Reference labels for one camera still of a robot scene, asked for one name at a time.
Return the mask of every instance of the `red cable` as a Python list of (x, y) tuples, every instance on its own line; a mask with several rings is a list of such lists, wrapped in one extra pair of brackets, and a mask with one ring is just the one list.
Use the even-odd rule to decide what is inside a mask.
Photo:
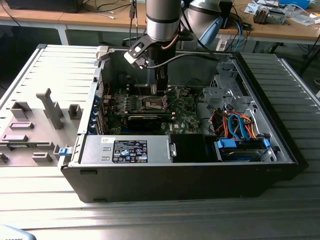
[(106, 95), (108, 96), (110, 93), (110, 82), (108, 82), (108, 92), (106, 93)]

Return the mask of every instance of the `metal frame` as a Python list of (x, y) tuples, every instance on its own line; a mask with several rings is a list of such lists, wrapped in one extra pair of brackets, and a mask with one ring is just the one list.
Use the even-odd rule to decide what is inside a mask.
[(264, 110), (263, 113), (261, 112), (262, 115), (270, 122), (272, 128), (277, 133), (280, 142), (285, 146), (285, 149), (287, 150), (290, 158), (301, 165), (302, 169), (305, 169), (308, 166), (308, 163), (298, 149), (295, 141), (289, 134), (289, 131), (279, 118), (278, 114), (276, 113), (275, 109), (273, 108), (254, 74), (249, 69), (244, 58), (239, 52), (234, 53), (233, 56), (233, 63), (238, 69), (239, 74), (242, 75), (242, 79), (245, 82), (251, 95), (255, 98), (255, 103)]

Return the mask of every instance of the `blue latch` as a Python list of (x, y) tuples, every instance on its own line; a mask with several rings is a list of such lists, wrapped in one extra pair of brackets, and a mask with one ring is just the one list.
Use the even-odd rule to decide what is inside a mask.
[(59, 156), (70, 156), (72, 154), (71, 147), (62, 147), (59, 149), (58, 155)]
[(265, 145), (266, 148), (269, 148), (269, 147), (270, 147), (270, 142), (269, 142), (268, 139), (263, 140), (263, 143), (264, 143), (264, 145)]
[(219, 139), (217, 144), (218, 144), (218, 148), (219, 149), (222, 149), (222, 148), (237, 148), (236, 141), (233, 140), (233, 139), (221, 138), (221, 139)]

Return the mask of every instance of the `power cable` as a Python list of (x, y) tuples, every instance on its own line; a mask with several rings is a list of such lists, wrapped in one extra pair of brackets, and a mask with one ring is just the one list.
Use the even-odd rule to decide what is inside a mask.
[(5, 6), (4, 6), (4, 3), (3, 3), (2, 0), (0, 0), (0, 3), (1, 3), (1, 6), (2, 6), (3, 10), (10, 16), (10, 18), (11, 18), (19, 27), (21, 27), (21, 25), (14, 19), (14, 17), (11, 16), (10, 13), (5, 9)]
[(162, 66), (164, 66), (164, 65), (166, 65), (168, 63), (171, 63), (174, 60), (180, 59), (182, 57), (198, 57), (198, 58), (201, 58), (201, 59), (206, 59), (206, 60), (215, 61), (215, 62), (219, 60), (219, 59), (216, 59), (216, 58), (213, 58), (213, 57), (210, 57), (210, 56), (206, 56), (206, 55), (202, 55), (202, 54), (199, 54), (199, 53), (183, 53), (183, 54), (174, 56), (174, 57), (170, 58), (169, 60), (164, 61), (163, 63), (160, 63), (158, 65), (146, 66), (145, 68), (146, 69), (160, 68), (160, 67), (162, 67)]

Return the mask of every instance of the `metal bracket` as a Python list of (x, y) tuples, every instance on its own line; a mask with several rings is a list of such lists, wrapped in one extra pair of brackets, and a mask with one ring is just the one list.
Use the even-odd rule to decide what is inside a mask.
[(102, 61), (107, 59), (108, 54), (114, 53), (115, 50), (113, 48), (109, 48), (109, 46), (98, 46), (95, 52), (95, 57), (97, 61)]

